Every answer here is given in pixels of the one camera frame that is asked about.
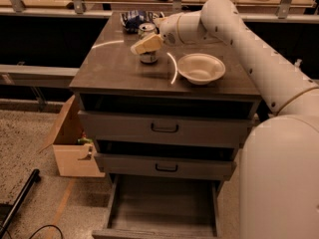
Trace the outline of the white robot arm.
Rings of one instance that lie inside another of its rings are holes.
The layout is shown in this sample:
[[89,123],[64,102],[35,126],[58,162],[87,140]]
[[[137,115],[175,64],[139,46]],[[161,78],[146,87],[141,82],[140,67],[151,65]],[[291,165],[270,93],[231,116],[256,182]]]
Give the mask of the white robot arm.
[[230,0],[208,0],[157,24],[133,53],[217,38],[273,113],[240,156],[240,239],[319,239],[319,86],[249,30]]

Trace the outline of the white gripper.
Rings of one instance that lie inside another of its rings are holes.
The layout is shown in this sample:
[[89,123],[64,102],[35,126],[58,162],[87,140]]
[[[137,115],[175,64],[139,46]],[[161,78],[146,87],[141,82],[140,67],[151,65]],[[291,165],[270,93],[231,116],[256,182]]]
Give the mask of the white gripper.
[[178,34],[178,21],[181,14],[173,14],[168,17],[154,18],[154,24],[159,28],[159,34],[150,33],[131,46],[135,55],[157,51],[163,42],[170,46],[181,44]]

